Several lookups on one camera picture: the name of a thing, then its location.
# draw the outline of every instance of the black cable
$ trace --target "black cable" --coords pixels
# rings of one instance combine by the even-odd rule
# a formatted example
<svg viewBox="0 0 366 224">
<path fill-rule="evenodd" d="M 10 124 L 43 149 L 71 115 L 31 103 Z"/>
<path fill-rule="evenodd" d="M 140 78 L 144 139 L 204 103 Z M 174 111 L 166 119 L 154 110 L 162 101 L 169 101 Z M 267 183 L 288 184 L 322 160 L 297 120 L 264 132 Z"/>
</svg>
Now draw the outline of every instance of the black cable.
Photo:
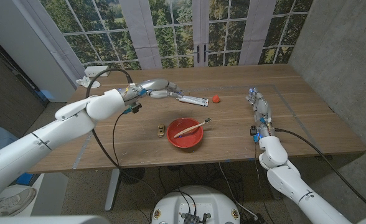
<svg viewBox="0 0 366 224">
<path fill-rule="evenodd" d="M 287 131 L 287 130 L 284 130 L 284 129 L 281 129 L 281 128 L 276 128 L 274 130 L 277 131 L 277 132 L 285 132 L 285 133 L 292 134 L 293 136 L 298 137 L 299 139 L 301 139 L 302 141 L 304 141 L 308 145 L 310 145 L 328 163 L 328 165 L 339 176 L 339 178 L 366 204 L 366 199 L 356 189 L 354 189 L 354 187 L 345 179 L 345 177 L 343 177 L 340 174 L 340 172 L 328 161 L 328 159 L 324 156 L 324 154 L 316 146 L 314 146 L 308 140 L 304 139 L 302 136 L 300 136 L 296 133 L 293 133 L 292 131 Z"/>
<path fill-rule="evenodd" d="M 159 177 L 159 181 L 161 182 L 162 189 L 164 189 L 164 193 L 166 194 L 165 186 L 164 186 L 164 183 L 162 183 L 162 179 L 161 179 L 161 167 L 158 168 L 158 177 Z"/>
<path fill-rule="evenodd" d="M 184 186 L 182 176 L 181 176 L 181 170 L 182 169 L 179 169 L 179 179 L 181 180 L 181 185 Z"/>
<path fill-rule="evenodd" d="M 119 165 L 120 162 L 118 161 L 118 157 L 116 156 L 116 152 L 115 152 L 115 144 L 114 144 L 114 136 L 115 136 L 115 127 L 116 127 L 116 123 L 118 122 L 118 120 L 120 119 L 120 117 L 123 115 L 123 113 L 121 113 L 118 118 L 116 119 L 115 121 L 115 124 L 114 124 L 114 128 L 113 128 L 113 150 L 114 150 L 114 155 L 115 155 L 115 159 L 116 159 L 116 163 Z"/>
<path fill-rule="evenodd" d="M 190 209 L 190 204 L 189 201 L 187 201 L 187 199 L 185 198 L 185 196 L 183 195 L 182 191 L 180 190 L 180 188 L 177 188 L 179 190 L 179 192 L 181 193 L 182 197 L 184 198 L 184 200 L 187 202 L 187 205 L 189 206 L 189 214 L 191 215 L 191 209 Z"/>
<path fill-rule="evenodd" d="M 140 208 L 138 207 L 138 204 L 133 200 L 133 198 L 131 197 L 131 194 L 127 191 L 127 190 L 125 190 L 126 192 L 127 192 L 127 194 L 128 194 L 128 196 L 129 196 L 129 198 L 131 199 L 131 201 L 132 202 L 134 202 L 134 205 L 136 206 L 136 208 L 146 217 L 146 220 L 147 220 L 147 222 L 149 223 L 149 224 L 151 224 L 151 222 L 150 222 L 150 220 L 148 219 L 148 217 L 147 217 L 147 215 L 142 211 L 142 210 L 140 210 Z"/>
<path fill-rule="evenodd" d="M 183 191 L 180 191 L 180 190 L 174 190 L 173 192 L 180 192 L 181 194 L 185 194 L 185 195 L 189 196 L 194 203 L 194 215 L 197 215 L 197 206 L 195 205 L 194 199 L 189 194 L 184 193 Z"/>
<path fill-rule="evenodd" d="M 196 184 L 197 183 L 197 181 L 195 181 L 194 180 L 194 178 L 192 178 L 186 171 L 185 171 L 185 169 L 183 168 L 183 166 L 181 166 L 181 169 L 183 170 L 183 172 L 191 179 L 191 181 L 194 183 L 194 184 Z"/>
<path fill-rule="evenodd" d="M 125 70 L 119 69 L 119 68 L 109 68 L 109 69 L 99 72 L 96 76 L 93 77 L 93 79 L 90 81 L 89 86 L 86 90 L 86 98 L 88 98 L 90 96 L 90 89 L 92 88 L 92 85 L 96 81 L 96 79 L 98 77 L 100 77 L 100 75 L 102 75 L 106 72 L 122 72 L 126 75 L 126 79 L 128 80 L 128 83 L 133 83 L 131 76 Z"/>
<path fill-rule="evenodd" d="M 256 159 L 256 143 L 255 143 L 255 157 L 254 157 L 254 158 Z M 269 218 L 270 218 L 270 220 L 271 220 L 272 224 L 275 224 L 275 222 L 273 221 L 273 219 L 272 219 L 272 218 L 271 218 L 271 216 L 270 216 L 270 213 L 269 213 L 268 207 L 266 206 L 266 203 L 265 203 L 265 196 L 263 195 L 262 186 L 260 185 L 260 177 L 259 177 L 259 170 L 258 170 L 257 162 L 258 162 L 258 161 L 256 161 L 256 160 L 255 160 L 256 173 L 258 174 L 258 183 L 259 183 L 259 189 L 260 189 L 260 192 L 261 192 L 261 194 L 262 194 L 263 206 L 265 207 L 266 213 L 268 214 L 268 216 L 269 216 Z"/>
<path fill-rule="evenodd" d="M 122 70 L 122 69 L 119 69 L 119 68 L 109 68 L 109 69 L 106 69 L 106 70 L 104 70 L 104 71 L 102 71 L 102 72 L 99 72 L 95 77 L 93 77 L 93 79 L 90 81 L 90 83 L 89 83 L 89 86 L 88 86 L 88 88 L 87 88 L 87 91 L 86 91 L 86 98 L 88 98 L 89 96 L 90 96 L 90 88 L 92 87 L 92 85 L 93 85 L 93 83 L 96 81 L 96 79 L 98 78 L 98 77 L 100 77 L 100 75 L 102 75 L 102 74 L 104 74 L 104 73 L 106 73 L 106 72 L 110 72 L 110 71 L 119 71 L 119 72 L 123 72 L 125 75 L 126 75 L 126 78 L 128 79 L 128 82 L 131 82 L 132 81 L 132 79 L 131 79 L 131 77 L 130 77 L 130 75 L 125 71 L 125 70 Z M 128 177 L 130 177 L 130 178 L 132 178 L 132 179 L 135 179 L 135 180 L 138 180 L 138 181 L 140 181 L 140 182 L 143 182 L 143 183 L 145 183 L 151 190 L 152 190 L 152 192 L 154 193 L 154 195 L 155 195 L 155 197 L 156 197 L 156 200 L 157 200 L 157 193 L 155 192 L 155 190 L 146 182 L 146 181 L 144 181 L 144 180 L 141 180 L 141 179 L 138 179 L 138 178 L 135 178 L 135 177 L 133 177 L 132 175 L 129 175 L 126 171 L 124 171 L 120 166 L 119 166 L 119 164 L 117 164 L 112 158 L 111 158 L 111 156 L 108 154 L 108 152 L 106 151 L 106 149 L 104 148 L 104 146 L 103 146 L 103 144 L 101 143 L 101 141 L 100 141 L 100 139 L 98 138 L 98 136 L 97 136 L 97 134 L 96 134 L 96 131 L 95 131 L 95 129 L 93 128 L 92 129 L 92 134 L 93 134 L 93 136 L 95 137 L 95 139 L 96 139 L 96 142 L 97 142 L 97 144 L 100 146 L 100 148 L 101 148 L 101 150 L 103 151 L 103 153 L 104 153 L 104 155 L 111 161 L 111 163 L 117 168 L 117 169 L 119 169 L 120 170 L 120 172 L 121 173 L 123 173 L 123 174 L 125 174 L 125 175 L 127 175 Z"/>
</svg>

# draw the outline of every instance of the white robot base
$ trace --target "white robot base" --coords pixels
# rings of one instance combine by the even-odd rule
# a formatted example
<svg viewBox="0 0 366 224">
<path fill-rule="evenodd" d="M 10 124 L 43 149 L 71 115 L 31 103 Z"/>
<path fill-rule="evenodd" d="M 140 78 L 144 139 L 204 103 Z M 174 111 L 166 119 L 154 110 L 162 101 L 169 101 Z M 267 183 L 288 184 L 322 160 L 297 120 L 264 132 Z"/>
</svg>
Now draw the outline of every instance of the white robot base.
<svg viewBox="0 0 366 224">
<path fill-rule="evenodd" d="M 226 223 L 239 224 L 240 215 L 237 206 L 226 195 L 206 186 L 190 185 L 181 187 L 180 191 L 173 191 L 163 197 L 154 208 L 151 217 L 152 224 L 166 223 L 195 223 L 193 219 L 197 219 L 198 223 L 206 224 Z"/>
</svg>

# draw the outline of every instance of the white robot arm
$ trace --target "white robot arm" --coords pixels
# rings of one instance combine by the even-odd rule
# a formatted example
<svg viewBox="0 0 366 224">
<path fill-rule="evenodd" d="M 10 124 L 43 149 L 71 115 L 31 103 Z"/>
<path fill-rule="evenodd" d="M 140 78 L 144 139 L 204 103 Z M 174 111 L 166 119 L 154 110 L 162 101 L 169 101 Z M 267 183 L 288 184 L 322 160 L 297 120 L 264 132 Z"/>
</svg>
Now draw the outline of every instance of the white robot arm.
<svg viewBox="0 0 366 224">
<path fill-rule="evenodd" d="M 254 88 L 246 98 L 253 106 L 258 123 L 259 146 L 264 151 L 259 155 L 259 162 L 267 170 L 269 183 L 295 202 L 312 223 L 350 223 L 301 179 L 298 169 L 288 160 L 287 152 L 275 137 L 271 108 L 263 95 Z"/>
<path fill-rule="evenodd" d="M 106 91 L 59 109 L 56 120 L 0 149 L 0 193 L 13 180 L 28 171 L 52 150 L 82 136 L 95 127 L 93 120 L 103 120 L 115 113 L 138 112 L 138 98 L 180 98 L 180 88 L 165 79 L 148 80 L 126 89 Z"/>
</svg>

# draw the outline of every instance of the table leg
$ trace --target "table leg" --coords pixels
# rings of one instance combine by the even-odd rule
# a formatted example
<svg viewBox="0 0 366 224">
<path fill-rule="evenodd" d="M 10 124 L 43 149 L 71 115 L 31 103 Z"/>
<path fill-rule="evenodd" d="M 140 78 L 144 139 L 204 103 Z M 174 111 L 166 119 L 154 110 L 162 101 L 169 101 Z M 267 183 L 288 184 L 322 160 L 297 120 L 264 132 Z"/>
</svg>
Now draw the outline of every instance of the table leg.
<svg viewBox="0 0 366 224">
<path fill-rule="evenodd" d="M 266 169 L 263 169 L 263 172 L 264 172 L 264 174 L 265 174 L 265 177 L 266 177 L 266 179 L 267 179 L 267 176 L 268 176 L 268 174 L 267 174 L 267 170 Z M 269 185 L 269 188 L 270 188 L 270 192 L 271 192 L 271 196 L 272 196 L 272 198 L 273 199 L 275 199 L 275 200 L 281 200 L 281 199 L 283 199 L 282 198 L 282 195 L 281 195 L 281 193 L 278 191 L 278 190 L 276 190 L 270 183 L 269 183 L 269 181 L 267 181 L 267 183 L 268 183 L 268 185 Z"/>
<path fill-rule="evenodd" d="M 111 173 L 110 184 L 108 186 L 106 205 L 104 207 L 106 212 L 110 212 L 114 207 L 115 197 L 116 197 L 116 188 L 118 186 L 119 179 L 120 179 L 120 170 L 113 169 L 113 171 Z"/>
</svg>

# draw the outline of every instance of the wire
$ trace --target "wire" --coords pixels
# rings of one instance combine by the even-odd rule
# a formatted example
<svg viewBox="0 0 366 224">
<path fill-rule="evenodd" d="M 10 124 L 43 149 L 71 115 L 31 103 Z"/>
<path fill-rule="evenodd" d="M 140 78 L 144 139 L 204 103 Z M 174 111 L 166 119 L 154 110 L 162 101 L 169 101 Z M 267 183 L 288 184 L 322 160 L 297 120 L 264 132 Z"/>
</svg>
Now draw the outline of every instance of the wire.
<svg viewBox="0 0 366 224">
<path fill-rule="evenodd" d="M 180 191 L 180 190 L 174 190 L 172 192 L 180 192 L 181 194 L 185 194 L 185 195 L 189 196 L 194 203 L 194 215 L 197 215 L 197 206 L 195 205 L 194 199 L 189 194 L 184 193 L 183 191 Z"/>
<path fill-rule="evenodd" d="M 255 156 L 254 158 L 256 159 L 256 143 L 255 143 Z M 273 219 L 271 218 L 270 216 L 270 213 L 269 213 L 269 210 L 268 210 L 268 207 L 266 206 L 266 203 L 265 203 L 265 195 L 263 195 L 263 190 L 262 190 L 262 186 L 260 185 L 260 177 L 259 177 L 259 170 L 258 170 L 258 164 L 257 164 L 257 161 L 255 160 L 255 167 L 256 167 L 256 173 L 258 174 L 258 183 L 259 183 L 259 189 L 260 189 L 260 193 L 262 194 L 262 201 L 263 201 L 263 206 L 265 207 L 265 210 L 266 210 L 266 213 L 268 214 L 272 224 L 275 224 L 275 222 L 273 221 Z"/>
<path fill-rule="evenodd" d="M 88 98 L 89 96 L 90 96 L 90 89 L 91 89 L 91 87 L 92 87 L 92 85 L 93 85 L 93 83 L 96 81 L 96 79 L 98 78 L 98 77 L 100 77 L 100 75 L 102 75 L 102 74 L 104 74 L 104 73 L 106 73 L 106 72 L 110 72 L 110 71 L 119 71 L 119 72 L 123 72 L 125 75 L 126 75 L 126 78 L 128 79 L 128 82 L 129 83 L 132 83 L 132 79 L 131 79 L 131 77 L 130 77 L 130 75 L 125 71 L 125 70 L 123 70 L 123 69 L 119 69 L 119 68 L 109 68 L 109 69 L 106 69 L 106 70 L 104 70 L 104 71 L 102 71 L 102 72 L 99 72 L 95 77 L 93 77 L 93 79 L 90 81 L 90 83 L 89 83 L 89 86 L 88 86 L 88 89 L 87 89 L 87 91 L 86 91 L 86 98 Z M 108 154 L 108 152 L 106 151 L 106 149 L 104 148 L 104 146 L 103 146 L 103 144 L 101 143 L 101 141 L 100 141 L 100 139 L 98 138 L 98 136 L 97 136 L 97 134 L 96 134 L 96 131 L 95 131 L 95 129 L 93 128 L 92 129 L 92 134 L 93 134 L 93 136 L 95 137 L 95 139 L 96 139 L 96 142 L 97 142 L 97 144 L 100 146 L 100 149 L 103 151 L 103 153 L 104 153 L 104 155 L 111 161 L 111 163 L 112 164 L 114 164 L 114 166 L 117 168 L 117 169 L 119 169 L 120 170 L 120 172 L 121 173 L 123 173 L 123 174 L 125 174 L 125 175 L 127 175 L 128 177 L 130 177 L 130 178 L 133 178 L 133 179 L 135 179 L 135 180 L 138 180 L 138 181 L 140 181 L 140 182 L 143 182 L 143 183 L 145 183 L 151 190 L 152 190 L 152 192 L 154 193 L 154 195 L 155 195 L 155 198 L 156 198 L 156 200 L 158 199 L 158 197 L 157 197 L 157 193 L 155 192 L 155 190 L 146 182 L 146 181 L 144 181 L 144 180 L 141 180 L 141 179 L 139 179 L 139 178 L 135 178 L 135 177 L 133 177 L 132 175 L 129 175 L 126 171 L 124 171 L 121 167 L 120 167 L 120 165 L 119 165 L 119 163 L 117 164 L 114 160 L 113 160 L 113 158 L 111 158 L 111 156 Z"/>
<path fill-rule="evenodd" d="M 219 162 L 219 168 L 220 168 L 220 171 L 222 171 L 222 174 L 223 174 L 223 176 L 224 176 L 224 178 L 225 178 L 225 180 L 226 180 L 226 183 L 227 183 L 228 189 L 230 190 L 230 193 L 232 194 L 232 197 L 233 197 L 233 199 L 234 199 L 235 203 L 236 203 L 237 205 L 241 206 L 241 208 L 243 208 L 244 210 L 246 210 L 248 213 L 250 213 L 250 214 L 252 214 L 254 217 L 256 217 L 256 219 L 258 219 L 258 216 L 257 216 L 255 213 L 253 213 L 253 212 L 251 212 L 249 209 L 245 208 L 242 204 L 240 204 L 240 202 L 238 202 L 238 201 L 235 199 L 234 194 L 233 194 L 233 192 L 232 192 L 232 188 L 230 187 L 230 184 L 228 183 L 228 180 L 227 180 L 226 175 L 225 175 L 225 173 L 224 173 L 224 171 L 223 171 L 223 169 L 222 169 L 222 165 L 220 165 L 220 162 Z"/>
<path fill-rule="evenodd" d="M 162 183 L 162 179 L 161 179 L 161 167 L 158 168 L 158 177 L 159 177 L 159 181 L 161 182 L 162 189 L 164 189 L 164 193 L 166 194 L 165 186 L 164 186 L 164 183 Z"/>
<path fill-rule="evenodd" d="M 285 132 L 285 133 L 292 134 L 293 136 L 298 137 L 299 139 L 301 139 L 302 141 L 304 141 L 308 145 L 310 145 L 328 163 L 328 165 L 339 176 L 339 178 L 366 204 L 366 199 L 356 189 L 354 189 L 354 187 L 345 179 L 345 177 L 343 177 L 340 174 L 340 172 L 328 161 L 328 159 L 324 156 L 324 154 L 316 146 L 314 146 L 308 140 L 304 139 L 302 136 L 300 136 L 296 133 L 293 133 L 292 131 L 287 131 L 287 130 L 280 129 L 280 128 L 276 128 L 274 130 L 277 131 L 277 132 Z"/>
<path fill-rule="evenodd" d="M 113 150 L 114 150 L 114 155 L 115 155 L 115 159 L 116 159 L 116 163 L 119 165 L 120 162 L 118 161 L 118 157 L 116 156 L 116 152 L 115 152 L 115 144 L 114 144 L 114 136 L 115 136 L 115 127 L 116 127 L 116 123 L 118 122 L 118 120 L 120 119 L 120 117 L 123 115 L 123 113 L 121 113 L 118 118 L 115 121 L 114 124 L 114 128 L 113 128 Z"/>
<path fill-rule="evenodd" d="M 181 193 L 182 197 L 184 198 L 184 200 L 187 202 L 187 205 L 189 206 L 189 214 L 191 214 L 191 210 L 190 210 L 190 204 L 187 201 L 187 199 L 184 197 L 183 193 L 181 192 L 180 188 L 177 188 L 179 190 L 179 192 Z"/>
<path fill-rule="evenodd" d="M 191 179 L 191 181 L 193 182 L 193 183 L 197 183 L 197 181 L 195 181 L 194 180 L 194 178 L 192 178 L 186 171 L 185 171 L 185 169 L 183 168 L 183 166 L 181 166 L 181 169 L 183 170 L 183 172 Z"/>
<path fill-rule="evenodd" d="M 98 77 L 100 77 L 100 75 L 102 75 L 106 72 L 122 72 L 126 75 L 126 79 L 128 80 L 128 83 L 133 83 L 131 76 L 125 70 L 119 69 L 119 68 L 109 68 L 109 69 L 99 72 L 96 76 L 93 77 L 93 79 L 90 81 L 89 86 L 86 90 L 86 98 L 88 98 L 90 96 L 90 89 L 92 88 L 92 85 L 94 84 L 96 79 Z"/>
<path fill-rule="evenodd" d="M 134 205 L 136 206 L 136 208 L 146 217 L 146 220 L 147 220 L 147 222 L 149 223 L 149 224 L 151 224 L 151 222 L 150 222 L 150 220 L 148 219 L 148 217 L 147 217 L 147 215 L 142 211 L 142 210 L 140 210 L 140 208 L 138 207 L 138 204 L 136 203 L 136 201 L 134 201 L 133 200 L 133 198 L 131 197 L 131 194 L 129 194 L 129 192 L 127 192 L 128 193 L 128 196 L 129 196 L 129 198 L 131 199 L 131 201 L 132 202 L 134 202 Z"/>
</svg>

